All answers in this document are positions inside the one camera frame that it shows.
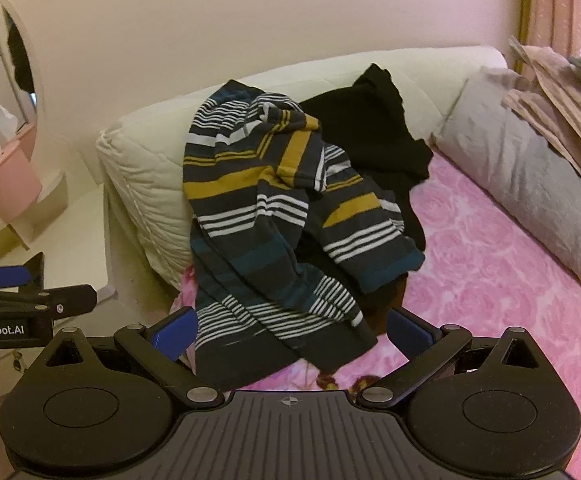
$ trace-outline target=striped sweater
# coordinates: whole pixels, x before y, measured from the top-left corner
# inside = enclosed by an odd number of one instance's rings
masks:
[[[334,371],[375,344],[350,293],[296,261],[303,230],[364,292],[423,263],[394,197],[282,94],[231,80],[203,103],[187,137],[184,193],[196,216],[197,374],[222,390],[298,358]]]

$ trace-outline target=circular pad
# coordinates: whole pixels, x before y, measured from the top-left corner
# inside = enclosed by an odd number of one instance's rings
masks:
[[[40,476],[106,475],[155,449],[170,430],[172,402],[147,379],[80,365],[46,371],[24,375],[0,409],[4,445]]]
[[[520,394],[491,390],[468,397],[464,401],[464,415],[482,430],[515,433],[525,430],[535,421],[537,409]]]
[[[119,406],[117,397],[106,390],[74,388],[52,396],[44,413],[48,420],[64,428],[90,428],[108,420]]]

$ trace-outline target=white pillow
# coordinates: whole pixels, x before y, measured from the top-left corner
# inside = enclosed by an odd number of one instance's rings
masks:
[[[440,131],[470,75],[482,66],[506,67],[490,47],[411,48],[309,61],[240,80],[300,102],[351,85],[373,62],[390,70],[413,137],[427,140]],[[186,134],[199,106],[217,88],[141,108],[112,124],[96,144],[150,265],[176,288],[192,262],[192,211],[182,192]]]

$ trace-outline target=white wall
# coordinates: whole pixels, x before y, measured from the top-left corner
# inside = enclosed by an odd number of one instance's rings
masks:
[[[516,34],[520,0],[6,0],[39,88],[40,132],[93,142],[113,120],[302,60]]]

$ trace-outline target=pink floral bedsheet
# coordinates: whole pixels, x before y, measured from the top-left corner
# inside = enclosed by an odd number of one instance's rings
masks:
[[[423,267],[408,278],[403,306],[437,326],[457,323],[479,336],[524,326],[581,410],[581,285],[446,158],[435,154],[430,174],[411,196],[428,245]],[[179,298],[184,304],[194,297],[190,277],[186,298]],[[383,335],[331,377],[299,361],[245,389],[356,393],[405,361]],[[581,442],[568,470],[581,480]]]

